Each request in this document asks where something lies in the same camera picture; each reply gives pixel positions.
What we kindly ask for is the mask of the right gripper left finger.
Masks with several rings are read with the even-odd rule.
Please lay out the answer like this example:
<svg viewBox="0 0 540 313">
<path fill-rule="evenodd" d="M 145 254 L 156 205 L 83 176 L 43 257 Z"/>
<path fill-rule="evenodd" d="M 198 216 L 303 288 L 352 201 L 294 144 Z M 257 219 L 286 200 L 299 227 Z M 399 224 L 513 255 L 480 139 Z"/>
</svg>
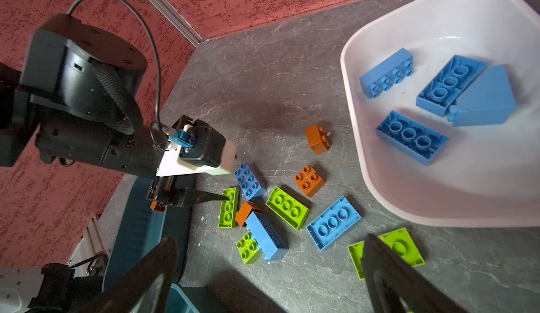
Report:
<svg viewBox="0 0 540 313">
<path fill-rule="evenodd" d="M 115 284 L 79 312 L 164 312 L 179 257 L 173 238 L 164 238 Z"/>
</svg>

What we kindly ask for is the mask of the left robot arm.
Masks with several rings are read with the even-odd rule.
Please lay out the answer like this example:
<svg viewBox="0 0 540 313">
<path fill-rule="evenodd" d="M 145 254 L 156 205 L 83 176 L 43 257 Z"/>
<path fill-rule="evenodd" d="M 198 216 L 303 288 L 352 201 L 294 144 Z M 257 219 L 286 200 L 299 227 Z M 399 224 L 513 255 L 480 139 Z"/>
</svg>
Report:
<svg viewBox="0 0 540 313">
<path fill-rule="evenodd" d="M 233 144 L 201 120 L 181 117 L 157 145 L 136 103 L 145 56 L 129 42 L 60 13 L 35 31 L 22 71 L 1 66 L 1 165 L 34 141 L 42 162 L 81 162 L 150 179 L 147 199 L 191 207 L 222 201 L 181 184 L 201 169 L 228 173 Z"/>
</svg>

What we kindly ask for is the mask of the green small brick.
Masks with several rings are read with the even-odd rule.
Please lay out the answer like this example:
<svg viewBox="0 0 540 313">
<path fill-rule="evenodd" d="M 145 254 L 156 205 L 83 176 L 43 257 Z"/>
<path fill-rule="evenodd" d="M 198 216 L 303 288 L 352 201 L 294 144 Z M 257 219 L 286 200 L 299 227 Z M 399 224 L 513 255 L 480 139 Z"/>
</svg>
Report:
<svg viewBox="0 0 540 313">
<path fill-rule="evenodd" d="M 249 231 L 242 236 L 236 246 L 244 265 L 255 263 L 262 255 L 257 241 Z"/>
</svg>

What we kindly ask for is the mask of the green long brick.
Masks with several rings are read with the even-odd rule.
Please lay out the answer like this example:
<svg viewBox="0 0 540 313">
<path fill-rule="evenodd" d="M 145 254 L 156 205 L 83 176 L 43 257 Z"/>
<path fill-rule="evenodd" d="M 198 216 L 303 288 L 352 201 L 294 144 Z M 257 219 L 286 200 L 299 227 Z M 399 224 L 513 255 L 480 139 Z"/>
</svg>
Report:
<svg viewBox="0 0 540 313">
<path fill-rule="evenodd" d="M 391 231 L 390 233 L 381 234 L 378 238 L 388 245 L 393 252 L 399 255 L 411 267 L 420 267 L 426 263 L 407 229 L 402 228 Z M 361 266 L 364 245 L 365 242 L 361 241 L 347 247 L 354 264 L 354 269 L 361 281 L 365 279 L 364 270 Z"/>
<path fill-rule="evenodd" d="M 277 214 L 294 230 L 299 231 L 309 216 L 309 208 L 290 196 L 284 190 L 275 186 L 266 206 Z"/>
<path fill-rule="evenodd" d="M 234 229 L 237 225 L 236 213 L 239 208 L 239 190 L 236 187 L 224 189 L 222 195 L 226 197 L 220 207 L 219 229 Z"/>
</svg>

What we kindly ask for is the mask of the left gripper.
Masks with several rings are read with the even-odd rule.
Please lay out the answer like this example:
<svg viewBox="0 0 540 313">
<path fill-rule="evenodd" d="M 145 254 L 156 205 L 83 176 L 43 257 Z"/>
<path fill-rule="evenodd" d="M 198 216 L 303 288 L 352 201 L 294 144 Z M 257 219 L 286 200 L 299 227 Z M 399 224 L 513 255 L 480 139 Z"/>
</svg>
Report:
<svg viewBox="0 0 540 313">
<path fill-rule="evenodd" d="M 229 197 L 215 193 L 190 188 L 175 189 L 176 179 L 175 176 L 156 176 L 150 184 L 146 200 L 174 207 L 192 207 L 211 201 L 229 201 Z"/>
</svg>

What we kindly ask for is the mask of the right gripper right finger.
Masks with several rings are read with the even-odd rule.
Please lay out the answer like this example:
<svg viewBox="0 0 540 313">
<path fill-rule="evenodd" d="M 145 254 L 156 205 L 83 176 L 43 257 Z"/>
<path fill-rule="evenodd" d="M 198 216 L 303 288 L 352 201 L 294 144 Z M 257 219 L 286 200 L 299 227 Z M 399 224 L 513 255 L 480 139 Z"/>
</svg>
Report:
<svg viewBox="0 0 540 313">
<path fill-rule="evenodd" d="M 451 298 L 369 234 L 361 258 L 374 312 L 464 312 Z"/>
</svg>

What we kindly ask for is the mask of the blue slope brick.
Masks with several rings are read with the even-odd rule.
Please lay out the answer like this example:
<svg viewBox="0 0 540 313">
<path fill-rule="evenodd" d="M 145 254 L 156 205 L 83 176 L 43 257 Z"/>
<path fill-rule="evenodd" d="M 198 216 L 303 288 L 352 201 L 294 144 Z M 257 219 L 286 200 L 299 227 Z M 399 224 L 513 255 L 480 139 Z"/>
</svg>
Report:
<svg viewBox="0 0 540 313">
<path fill-rule="evenodd" d="M 454 127 L 503 124 L 517 107 L 504 65 L 485 70 L 452 104 L 447 120 Z"/>
</svg>

